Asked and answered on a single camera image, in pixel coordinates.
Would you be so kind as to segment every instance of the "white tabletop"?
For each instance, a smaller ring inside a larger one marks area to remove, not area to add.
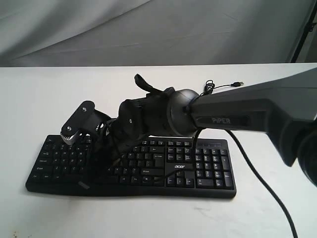
[[[237,186],[232,200],[55,196],[28,192],[24,183],[45,137],[58,134],[82,101],[92,100],[97,110],[116,117],[122,101],[144,97],[134,84],[136,73],[159,89],[174,86],[201,92],[208,79],[216,85],[234,81],[250,85],[314,67],[316,63],[0,68],[0,237],[291,237],[282,210],[221,130],[204,130],[201,138],[228,140]],[[298,163],[285,166],[265,134],[235,134],[285,203],[299,237],[316,237],[317,188]]]

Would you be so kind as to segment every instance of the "gray fabric backdrop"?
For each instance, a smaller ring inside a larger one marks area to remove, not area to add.
[[[314,0],[0,0],[0,65],[288,62]]]

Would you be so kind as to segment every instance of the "black keyboard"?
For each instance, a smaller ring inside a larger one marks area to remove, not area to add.
[[[189,196],[230,198],[236,194],[226,140],[198,139],[195,158],[188,138],[149,137],[124,154],[120,165],[105,171],[89,189],[78,184],[91,159],[87,139],[68,146],[59,135],[47,136],[26,181],[28,191],[78,196]],[[180,171],[166,179],[163,176]]]

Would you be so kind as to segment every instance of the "robotic arm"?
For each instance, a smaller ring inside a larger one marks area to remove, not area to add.
[[[192,137],[198,129],[265,132],[284,163],[298,158],[317,185],[317,68],[287,78],[199,96],[190,89],[164,91],[140,76],[145,98],[125,100],[112,119],[83,102],[61,129],[66,144],[89,134],[93,140],[92,178],[117,163],[120,154],[150,135]]]

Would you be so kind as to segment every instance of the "white table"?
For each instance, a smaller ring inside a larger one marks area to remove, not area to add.
[[[237,185],[232,200],[54,196],[30,193],[24,183],[46,135],[58,134],[82,101],[92,100],[97,110],[116,117],[123,100],[144,97],[145,92],[134,84],[136,73],[160,89],[174,86],[201,92],[207,79],[216,85],[234,81],[250,85],[314,67],[316,63],[0,68],[0,237],[291,237],[282,210],[252,174],[232,139],[220,130],[205,130],[201,137],[228,140]],[[265,134],[235,134],[289,209],[299,237],[316,237],[317,188],[298,163],[285,166]]]

